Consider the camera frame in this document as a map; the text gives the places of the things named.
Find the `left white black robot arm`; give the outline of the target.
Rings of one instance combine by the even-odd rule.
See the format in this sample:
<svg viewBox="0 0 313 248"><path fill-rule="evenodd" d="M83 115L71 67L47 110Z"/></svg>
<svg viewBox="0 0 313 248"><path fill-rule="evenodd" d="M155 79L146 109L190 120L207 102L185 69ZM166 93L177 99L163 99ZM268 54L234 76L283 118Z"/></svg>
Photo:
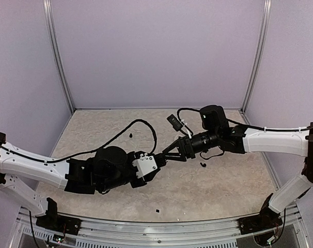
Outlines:
<svg viewBox="0 0 313 248"><path fill-rule="evenodd" d="M144 186L165 165L161 153L126 153L116 146L98 148L95 156L87 160L58 160L21 150L0 133L0 191L14 198L32 215L42 217L53 230L64 224L63 217L57 213L56 202L37 194L20 177L75 194L106 194L127 183L133 188Z"/></svg>

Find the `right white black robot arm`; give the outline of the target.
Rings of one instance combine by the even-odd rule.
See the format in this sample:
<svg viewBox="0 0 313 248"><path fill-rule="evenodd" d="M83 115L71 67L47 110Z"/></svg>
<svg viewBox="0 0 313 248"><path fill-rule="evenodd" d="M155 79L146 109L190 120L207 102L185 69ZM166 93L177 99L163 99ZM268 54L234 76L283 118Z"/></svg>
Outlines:
<svg viewBox="0 0 313 248"><path fill-rule="evenodd" d="M178 138L163 150L165 159L186 161L214 147L238 154L278 152L304 157L302 172L272 194L261 208L255 218L258 228L267 229L275 222L276 214L313 187L313 122L297 129L268 129L238 122L230 127L231 120L226 118L221 106L205 106L198 112L204 132Z"/></svg>

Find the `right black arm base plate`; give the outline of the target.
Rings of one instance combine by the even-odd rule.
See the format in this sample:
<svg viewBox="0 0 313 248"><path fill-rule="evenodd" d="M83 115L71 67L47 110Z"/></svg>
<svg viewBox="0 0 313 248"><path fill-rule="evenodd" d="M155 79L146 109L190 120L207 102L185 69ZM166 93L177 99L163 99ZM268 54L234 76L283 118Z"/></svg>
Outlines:
<svg viewBox="0 0 313 248"><path fill-rule="evenodd" d="M250 234L283 225L280 213L269 208L269 201L273 193L264 201L258 214L238 219L240 233Z"/></svg>

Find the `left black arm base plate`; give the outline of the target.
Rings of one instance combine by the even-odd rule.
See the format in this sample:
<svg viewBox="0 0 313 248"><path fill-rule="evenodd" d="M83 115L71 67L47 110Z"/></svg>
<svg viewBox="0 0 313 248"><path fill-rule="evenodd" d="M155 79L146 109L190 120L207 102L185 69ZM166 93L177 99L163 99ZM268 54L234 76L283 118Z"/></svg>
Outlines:
<svg viewBox="0 0 313 248"><path fill-rule="evenodd" d="M47 210L44 215L37 217L36 225L63 234L77 236L82 220L79 218L60 215L58 213L56 201L50 197L46 198L46 201L48 203Z"/></svg>

